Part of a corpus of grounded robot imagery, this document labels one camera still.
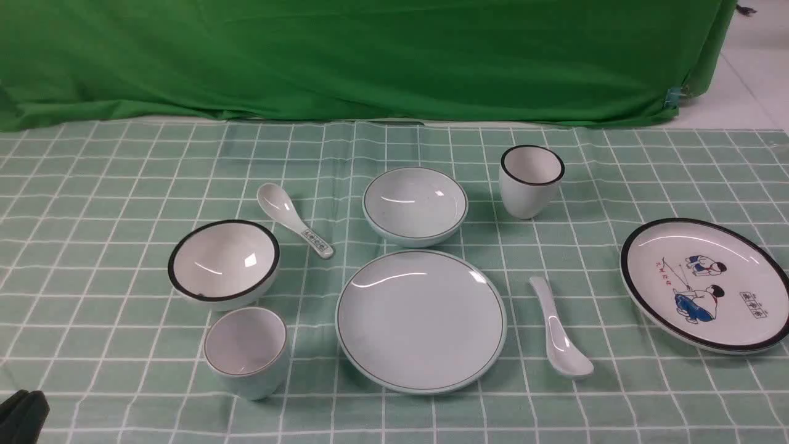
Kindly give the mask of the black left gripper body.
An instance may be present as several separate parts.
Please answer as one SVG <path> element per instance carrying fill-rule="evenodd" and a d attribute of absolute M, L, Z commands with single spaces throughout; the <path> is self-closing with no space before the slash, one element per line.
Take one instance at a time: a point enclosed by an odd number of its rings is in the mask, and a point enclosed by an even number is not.
<path fill-rule="evenodd" d="M 1 442 L 36 443 L 49 413 L 42 391 L 16 391 L 1 404 Z"/>

